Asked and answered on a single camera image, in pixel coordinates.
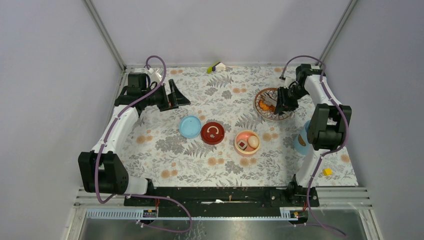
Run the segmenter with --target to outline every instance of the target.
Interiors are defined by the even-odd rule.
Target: tabletop
[[[289,66],[286,76],[296,78],[295,68]],[[284,85],[279,79],[282,69],[237,66],[208,74],[207,67],[168,68],[165,83],[174,79],[191,104],[164,112],[148,106],[141,113],[120,156],[128,173],[152,179],[155,187],[287,186],[304,158],[294,149],[294,138],[311,119],[315,106],[307,95],[299,100],[294,116],[285,120],[266,120],[256,112],[254,98],[260,90]],[[179,123],[189,115],[198,117],[202,125],[220,123],[224,140],[209,145],[200,135],[183,137]],[[253,156],[243,157],[234,149],[234,139],[242,130],[252,130],[260,137],[260,148]],[[322,164],[332,174],[320,172],[318,186],[358,185],[346,148],[327,155]]]

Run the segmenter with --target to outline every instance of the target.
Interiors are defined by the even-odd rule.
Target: gray wall
[[[319,56],[349,0],[93,2],[127,64],[159,55],[167,65],[181,65],[285,64],[299,54]]]
[[[2,240],[61,238],[119,75],[82,1],[1,1]]]
[[[424,1],[359,1],[327,59],[385,239],[422,239]]]

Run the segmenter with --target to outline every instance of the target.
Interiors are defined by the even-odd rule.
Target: blue lid
[[[196,116],[186,116],[179,122],[179,132],[188,139],[199,135],[202,129],[202,123]]]

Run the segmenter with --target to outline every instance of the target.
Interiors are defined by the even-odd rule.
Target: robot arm
[[[308,183],[317,167],[321,154],[335,150],[343,143],[346,126],[330,99],[333,99],[339,105],[348,124],[351,119],[351,107],[341,105],[340,101],[334,97],[327,85],[325,74],[322,77],[322,84],[330,97],[324,91],[320,82],[321,72],[321,69],[312,69],[310,64],[301,64],[296,68],[296,84],[291,84],[288,88],[278,88],[275,114],[294,111],[299,107],[298,100],[305,95],[310,95],[315,105],[315,111],[306,130],[307,141],[311,144],[311,147],[301,168],[293,176],[292,182],[289,183],[285,194],[285,197],[294,205],[304,202],[305,199],[303,198],[306,196]],[[316,181],[313,180],[311,196],[316,194],[315,185]]]
[[[96,158],[101,145],[105,144],[104,139],[107,136],[107,144],[104,146],[103,153],[100,156],[101,167],[99,167],[98,173],[99,192],[110,194],[146,193],[148,180],[129,176],[120,160],[123,144],[131,132],[133,125],[147,106],[156,105],[162,112],[190,104],[190,101],[181,94],[174,80],[171,79],[169,80],[170,94],[166,94],[165,85],[162,85],[149,97],[138,102],[133,107],[129,107],[118,118],[118,113],[135,100],[149,93],[152,90],[152,86],[153,83],[151,84],[150,77],[145,73],[130,73],[128,75],[128,85],[122,89],[122,92],[115,100],[113,116],[101,139],[90,152],[81,152],[79,155],[79,171],[81,172],[82,182],[86,192],[95,192],[94,176]]]

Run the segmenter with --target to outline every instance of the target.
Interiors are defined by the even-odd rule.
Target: pink bowl
[[[257,139],[259,140],[259,145],[257,146],[257,148],[252,148],[251,146],[247,146],[247,148],[245,149],[245,150],[241,150],[240,148],[239,148],[239,146],[237,146],[237,143],[240,141],[240,140],[244,140],[244,141],[246,141],[246,143],[248,142],[248,138],[250,137],[250,136],[256,136],[257,137]],[[240,155],[242,155],[242,156],[244,156],[244,157],[249,157],[249,156],[252,156],[252,155],[254,155],[257,151],[258,151],[258,149],[259,149],[259,147],[261,146],[261,140],[259,139],[259,136],[254,132],[254,131],[250,131],[250,130],[243,130],[243,131],[241,131],[241,132],[239,132],[238,134],[237,134],[237,136],[235,136],[235,141],[234,141],[234,148],[235,148],[235,151],[238,153],[238,154],[240,154]]]

